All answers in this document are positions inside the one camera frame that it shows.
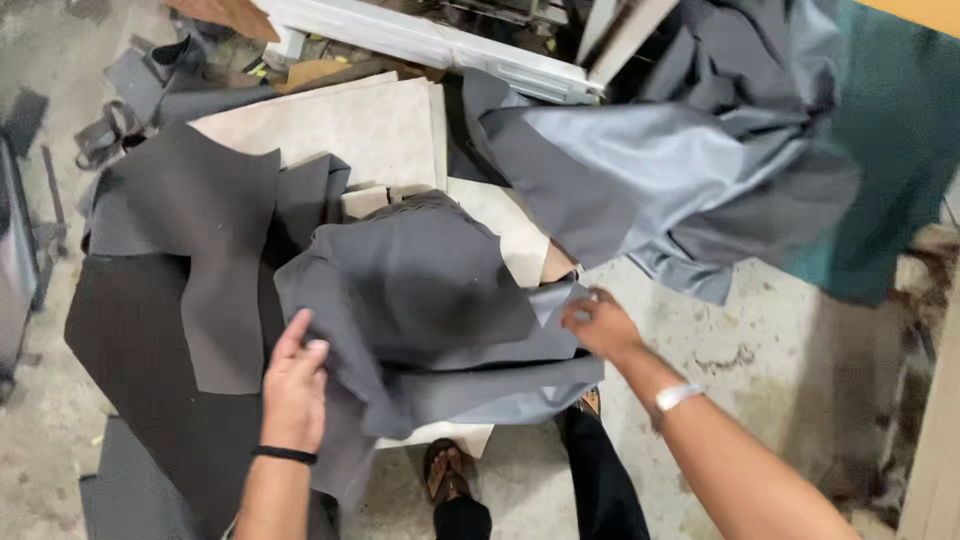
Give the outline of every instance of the concrete floor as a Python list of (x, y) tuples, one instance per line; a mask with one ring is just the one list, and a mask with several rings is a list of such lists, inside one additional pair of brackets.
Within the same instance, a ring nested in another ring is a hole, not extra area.
[[(63, 343), (62, 330), (82, 254), (83, 222), (74, 210), (91, 181), (73, 165), (72, 135), (109, 96), (102, 69), (130, 33), (170, 42), (157, 0), (104, 0), (101, 20), (64, 11), (63, 0), (0, 0), (0, 113), (20, 86), (50, 97), (35, 148), (21, 163), (33, 214), (53, 212), (38, 144), (53, 151), (67, 219), (70, 255), (54, 272), (46, 306), (24, 343), (40, 357), (21, 363), (11, 400), (0, 406), (0, 538), (85, 538), (77, 478), (94, 473), (111, 405)], [(840, 305), (762, 263), (741, 264), (725, 307), (708, 306), (651, 283), (629, 261), (585, 275), (609, 288), (651, 346), (718, 404), (814, 481), (829, 476), (840, 438), (872, 443), (887, 385), (899, 357), (903, 317), (893, 307)], [(877, 369), (878, 365), (888, 366)], [(601, 385), (604, 423), (635, 483), (654, 538), (704, 540), (712, 524), (626, 383), (608, 366)], [(873, 458), (874, 445), (862, 459)], [(344, 537), (432, 538), (430, 506), (416, 455), (382, 452), (367, 498), (345, 519)], [(494, 538), (577, 537), (572, 481), (552, 424), (497, 427), (479, 464), (480, 499)]]

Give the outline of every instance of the pant leg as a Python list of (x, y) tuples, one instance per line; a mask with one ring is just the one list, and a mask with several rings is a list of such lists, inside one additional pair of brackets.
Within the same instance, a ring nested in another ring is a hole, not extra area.
[(490, 511), (470, 496), (440, 503), (433, 512), (437, 540), (489, 540), (492, 528)]
[(581, 540), (650, 540), (634, 484), (603, 425), (571, 408), (564, 430)]

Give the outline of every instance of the dirt stain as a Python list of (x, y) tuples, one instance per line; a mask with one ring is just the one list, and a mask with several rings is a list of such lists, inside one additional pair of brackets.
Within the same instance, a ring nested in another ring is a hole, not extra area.
[(718, 371), (732, 371), (738, 367), (746, 367), (756, 361), (756, 351), (746, 343), (741, 343), (736, 348), (736, 354), (729, 360), (701, 360), (696, 355), (693, 361), (705, 372), (716, 375)]

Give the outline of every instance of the black strap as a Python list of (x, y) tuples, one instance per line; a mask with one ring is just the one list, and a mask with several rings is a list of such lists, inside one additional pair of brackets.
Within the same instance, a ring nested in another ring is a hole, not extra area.
[(300, 450), (290, 450), (289, 448), (278, 448), (276, 446), (258, 446), (254, 448), (251, 455), (268, 455), (270, 457), (279, 457), (281, 459), (293, 459), (300, 463), (313, 465), (317, 462), (317, 455)]

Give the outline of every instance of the teal fabric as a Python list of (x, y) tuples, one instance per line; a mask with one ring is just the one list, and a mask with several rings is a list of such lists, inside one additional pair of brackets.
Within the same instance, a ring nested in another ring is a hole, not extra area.
[(841, 300), (877, 305), (897, 255), (939, 220), (960, 162), (960, 39), (841, 0), (845, 38), (831, 142), (862, 168), (840, 223), (784, 269)]

